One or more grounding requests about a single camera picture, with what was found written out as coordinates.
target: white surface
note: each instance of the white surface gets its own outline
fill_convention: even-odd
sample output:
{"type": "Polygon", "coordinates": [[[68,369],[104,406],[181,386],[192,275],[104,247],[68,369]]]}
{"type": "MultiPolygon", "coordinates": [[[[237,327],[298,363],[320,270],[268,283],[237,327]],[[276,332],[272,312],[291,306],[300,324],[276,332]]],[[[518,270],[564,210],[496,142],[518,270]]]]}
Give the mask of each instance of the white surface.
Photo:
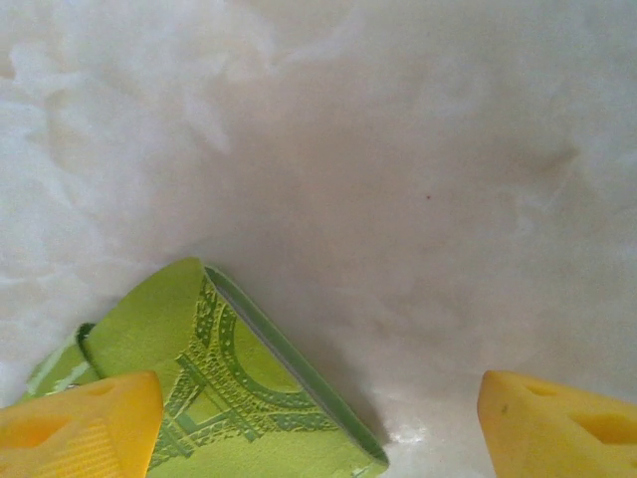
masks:
{"type": "Polygon", "coordinates": [[[193,254],[389,477],[492,476],[488,368],[637,398],[634,1],[0,5],[2,404],[193,254]]]}

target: light green paper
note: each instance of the light green paper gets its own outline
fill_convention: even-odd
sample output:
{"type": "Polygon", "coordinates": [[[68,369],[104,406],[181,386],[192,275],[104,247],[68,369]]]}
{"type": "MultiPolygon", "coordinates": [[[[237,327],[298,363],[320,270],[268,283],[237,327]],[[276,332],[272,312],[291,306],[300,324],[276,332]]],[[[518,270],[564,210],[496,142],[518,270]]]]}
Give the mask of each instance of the light green paper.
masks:
{"type": "Polygon", "coordinates": [[[194,258],[81,328],[36,367],[22,401],[144,369],[164,396],[150,478],[373,477],[387,468],[373,435],[268,318],[194,258]]]}

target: green folded paper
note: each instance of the green folded paper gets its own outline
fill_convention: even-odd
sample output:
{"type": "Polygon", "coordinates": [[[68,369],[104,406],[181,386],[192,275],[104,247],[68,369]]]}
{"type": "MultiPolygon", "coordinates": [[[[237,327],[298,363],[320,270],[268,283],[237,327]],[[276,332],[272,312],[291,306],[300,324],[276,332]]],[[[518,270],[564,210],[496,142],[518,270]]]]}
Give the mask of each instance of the green folded paper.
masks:
{"type": "Polygon", "coordinates": [[[21,401],[154,370],[164,417],[148,470],[174,477],[374,477],[374,436],[257,306],[188,258],[157,272],[33,371],[21,401]]]}

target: white fluffy material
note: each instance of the white fluffy material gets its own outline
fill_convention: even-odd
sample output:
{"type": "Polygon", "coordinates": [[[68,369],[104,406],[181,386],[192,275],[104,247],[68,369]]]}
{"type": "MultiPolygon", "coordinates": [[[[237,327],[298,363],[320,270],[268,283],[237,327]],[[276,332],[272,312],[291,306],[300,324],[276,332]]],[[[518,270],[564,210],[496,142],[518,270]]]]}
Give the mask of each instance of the white fluffy material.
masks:
{"type": "Polygon", "coordinates": [[[633,0],[0,0],[0,404],[219,265],[389,477],[492,476],[480,376],[636,399],[633,0]]]}

